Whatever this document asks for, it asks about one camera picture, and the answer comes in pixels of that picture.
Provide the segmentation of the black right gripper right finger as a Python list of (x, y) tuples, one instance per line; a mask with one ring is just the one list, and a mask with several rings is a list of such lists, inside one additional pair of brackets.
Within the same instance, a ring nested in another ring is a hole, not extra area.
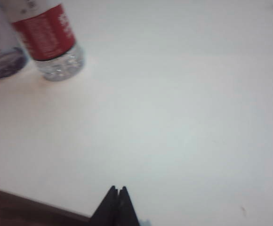
[(127, 188), (124, 186), (119, 193), (118, 225), (140, 226)]

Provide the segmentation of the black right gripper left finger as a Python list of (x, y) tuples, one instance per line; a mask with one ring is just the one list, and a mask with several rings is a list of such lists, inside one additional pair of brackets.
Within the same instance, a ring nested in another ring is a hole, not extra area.
[(90, 218), (91, 226), (113, 226), (118, 205), (118, 189), (111, 186)]

